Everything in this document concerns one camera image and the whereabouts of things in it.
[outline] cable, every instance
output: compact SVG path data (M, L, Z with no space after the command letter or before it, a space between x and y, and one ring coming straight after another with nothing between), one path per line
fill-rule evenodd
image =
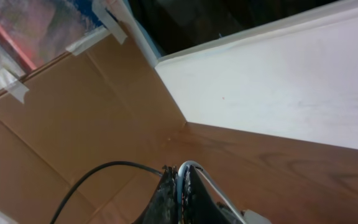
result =
M68 199L70 199L70 197L73 195L74 191L88 178L90 177L92 174L96 173L97 171L106 168L106 167L110 167L110 166L115 166L115 165L121 165L121 166L132 166L132 167L137 167L149 172L152 172L153 174L157 174L160 177L162 176L162 173L158 170L155 170L153 168L147 167L145 165L142 164L138 164L136 162L127 162L127 161L114 161L114 162L108 162L105 164L102 164L100 166L97 166L95 168L93 168L92 170L90 170L89 172L87 172L83 177L81 177L81 179L79 181L77 181L77 183L75 183L75 185L68 191L68 193L66 194L66 196L63 198L62 202L60 203L59 207L57 208L52 221L50 221L50 224L54 224L56 222L56 219L58 218L60 212L62 212L63 207L66 205Z
M177 202L178 202L178 207L180 207L180 209L178 210L178 217L181 217L181 194L183 190L183 180L185 178L185 174L189 166L194 166L195 168L197 168L198 171L200 171L201 175L208 181L208 183L216 191L216 193L218 193L218 195L224 200L226 205L231 209L231 211L235 214L235 216L239 219L239 221L242 222L242 224L247 224L247 222L244 220L244 218L242 217L241 213L238 211L236 206L234 206L234 204L230 201L230 199L226 196L226 194L218 187L218 185L215 183L212 177L207 173L207 171L195 161L184 162L178 170Z

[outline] white wall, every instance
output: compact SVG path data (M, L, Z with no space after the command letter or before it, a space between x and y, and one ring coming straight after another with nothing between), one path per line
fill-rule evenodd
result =
M189 122L358 149L358 8L155 69Z

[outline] white cable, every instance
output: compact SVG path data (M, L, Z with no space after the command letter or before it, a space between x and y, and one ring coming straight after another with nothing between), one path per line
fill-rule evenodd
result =
M181 194L182 194L182 188L183 188L183 180L185 177L186 170L189 168L189 166L194 166L199 170L201 175L207 180L207 182L212 186L212 188L218 193L218 195L224 200L226 205L231 209L231 211L235 214L235 216L242 222L242 224L247 224L247 222L243 219L241 213L238 211L238 209L234 206L234 204L230 201L230 199L224 194L224 192L218 187L218 185L215 183L215 181L211 178L211 176L207 173L207 171L199 165L195 161L186 161L184 162L179 170L178 170L178 182L177 182L177 200L178 200L178 217L181 220Z

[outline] black cable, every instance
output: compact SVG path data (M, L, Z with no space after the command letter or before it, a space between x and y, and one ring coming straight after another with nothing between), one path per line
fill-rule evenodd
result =
M92 170L90 170L89 172L87 172L83 177L81 177L81 179L79 181L77 181L77 183L75 183L75 185L68 191L68 193L66 194L65 198L63 198L62 202L60 203L59 207L57 208L52 221L50 221L50 224L54 224L56 222L57 217L59 216L60 212L62 212L63 207L66 205L68 199L70 199L70 197L73 195L74 191L92 174L96 173L97 171L106 168L106 167L110 167L110 166L115 166L115 165L122 165L122 166L132 166L132 167L137 167L149 172L152 172L153 174L157 174L160 177L162 176L162 173L158 170L155 170L153 168L147 167L145 165L142 164L138 164L136 162L127 162L127 161L114 161L114 162L108 162L105 164L102 164L100 166L97 166L95 168L93 168Z

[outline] cardboard box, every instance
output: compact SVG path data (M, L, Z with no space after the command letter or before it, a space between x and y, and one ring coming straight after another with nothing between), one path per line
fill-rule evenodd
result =
M148 163L185 119L131 38L107 36L26 77L24 104L0 91L0 211L48 223L83 174L110 161ZM135 176L111 167L91 176L57 223L84 223Z

